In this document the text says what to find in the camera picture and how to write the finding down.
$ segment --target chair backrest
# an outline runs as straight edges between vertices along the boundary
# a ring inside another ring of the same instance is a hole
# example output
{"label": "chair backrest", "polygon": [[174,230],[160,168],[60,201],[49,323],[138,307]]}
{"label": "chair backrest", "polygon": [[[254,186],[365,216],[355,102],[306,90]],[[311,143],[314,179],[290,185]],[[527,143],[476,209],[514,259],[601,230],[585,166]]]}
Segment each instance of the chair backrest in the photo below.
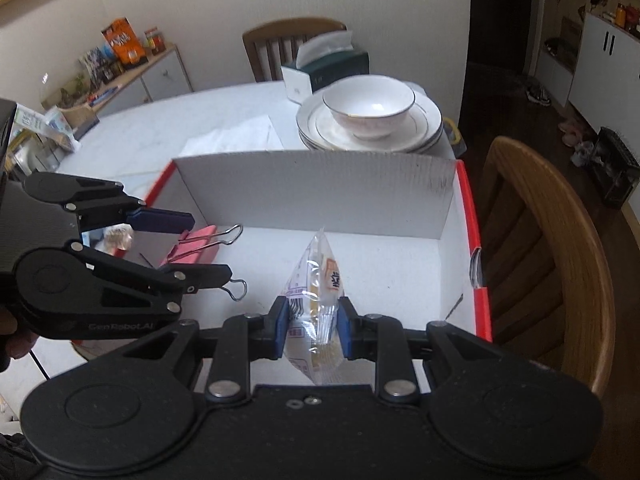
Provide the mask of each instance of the chair backrest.
{"label": "chair backrest", "polygon": [[602,396],[613,358],[613,288],[581,200],[549,161],[497,137],[477,202],[494,342]]}
{"label": "chair backrest", "polygon": [[300,44],[319,34],[336,30],[347,30],[347,27],[344,23],[329,18],[289,18],[265,23],[247,31],[242,35],[242,42],[254,71],[255,81],[259,83],[266,80],[260,62],[263,48],[266,50],[268,73],[271,80],[276,81],[282,79],[280,66],[296,59]]}

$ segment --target plate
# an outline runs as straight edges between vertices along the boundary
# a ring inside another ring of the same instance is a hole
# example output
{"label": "plate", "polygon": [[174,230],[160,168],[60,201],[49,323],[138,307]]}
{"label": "plate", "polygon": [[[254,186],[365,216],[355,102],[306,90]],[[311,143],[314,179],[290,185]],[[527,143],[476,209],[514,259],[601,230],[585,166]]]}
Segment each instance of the plate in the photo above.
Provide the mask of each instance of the plate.
{"label": "plate", "polygon": [[327,106],[319,106],[309,117],[309,128],[316,128],[320,137],[338,150],[358,152],[410,152],[424,144],[429,122],[422,108],[412,106],[402,125],[381,139],[359,139],[340,126]]}
{"label": "plate", "polygon": [[[298,113],[296,114],[296,122],[298,123],[298,129],[300,131],[300,137],[303,139],[306,145],[312,145],[318,150],[336,150],[335,146],[329,144],[326,140],[322,138],[320,133],[318,132],[315,123],[310,122],[310,118],[314,112],[317,111],[317,108],[324,107],[326,105],[322,101],[322,92],[320,90],[305,100]],[[429,99],[426,95],[416,92],[415,93],[415,105],[419,109],[421,109],[424,113],[428,124],[428,130],[425,136],[419,141],[417,146],[412,151],[421,151],[426,150],[431,147],[434,143],[437,142],[440,134],[442,133],[442,115],[438,107],[434,104],[431,99]],[[368,144],[372,142],[379,141],[360,141],[367,142]],[[371,148],[364,147],[358,148],[360,151],[371,151]]]}

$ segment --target white table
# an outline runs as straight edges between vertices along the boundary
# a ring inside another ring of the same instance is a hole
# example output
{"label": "white table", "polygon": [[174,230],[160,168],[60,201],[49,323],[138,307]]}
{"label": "white table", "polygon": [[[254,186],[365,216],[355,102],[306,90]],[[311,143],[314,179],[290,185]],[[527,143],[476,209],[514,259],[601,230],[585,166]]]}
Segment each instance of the white table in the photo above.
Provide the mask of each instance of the white table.
{"label": "white table", "polygon": [[[412,86],[424,93],[417,85]],[[117,180],[124,184],[127,194],[144,198],[188,139],[216,128],[230,128],[268,115],[285,150],[306,150],[296,124],[299,108],[287,99],[282,82],[219,88],[132,108],[103,118],[81,139],[81,150],[67,156],[58,171]],[[441,136],[429,154],[454,158],[446,136]],[[41,338],[34,353],[50,376],[84,362],[68,341]],[[14,412],[19,412],[24,398],[43,380],[35,362],[27,356],[12,361],[0,374],[0,394]]]}

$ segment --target white bowl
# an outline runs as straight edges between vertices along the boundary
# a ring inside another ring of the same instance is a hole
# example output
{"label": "white bowl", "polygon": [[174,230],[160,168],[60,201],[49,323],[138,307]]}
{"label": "white bowl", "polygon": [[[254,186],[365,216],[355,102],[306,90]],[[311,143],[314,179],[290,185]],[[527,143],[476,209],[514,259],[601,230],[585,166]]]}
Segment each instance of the white bowl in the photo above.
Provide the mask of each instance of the white bowl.
{"label": "white bowl", "polygon": [[335,121],[363,140],[381,139],[396,131],[415,103],[402,81],[383,75],[340,79],[322,94]]}

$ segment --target shoe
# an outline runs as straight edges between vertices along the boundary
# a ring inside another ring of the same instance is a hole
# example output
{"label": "shoe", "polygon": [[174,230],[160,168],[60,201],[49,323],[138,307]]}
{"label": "shoe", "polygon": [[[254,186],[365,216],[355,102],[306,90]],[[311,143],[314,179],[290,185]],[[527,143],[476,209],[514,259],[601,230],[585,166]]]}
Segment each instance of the shoe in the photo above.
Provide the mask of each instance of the shoe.
{"label": "shoe", "polygon": [[549,99],[549,96],[546,94],[546,90],[542,85],[530,86],[527,88],[527,99],[540,106],[549,106],[551,104],[551,99]]}

